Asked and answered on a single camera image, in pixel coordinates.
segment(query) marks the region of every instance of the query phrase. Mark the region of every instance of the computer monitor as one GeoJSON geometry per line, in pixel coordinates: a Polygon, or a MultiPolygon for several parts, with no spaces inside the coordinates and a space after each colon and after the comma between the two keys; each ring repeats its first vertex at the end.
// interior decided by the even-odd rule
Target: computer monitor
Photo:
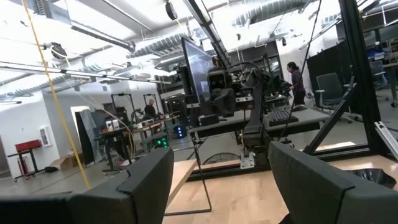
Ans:
{"type": "Polygon", "coordinates": [[[189,40],[182,38],[182,48],[187,62],[188,74],[192,79],[193,93],[196,93],[198,102],[210,99],[208,73],[214,68],[213,60],[203,49],[189,40]]]}

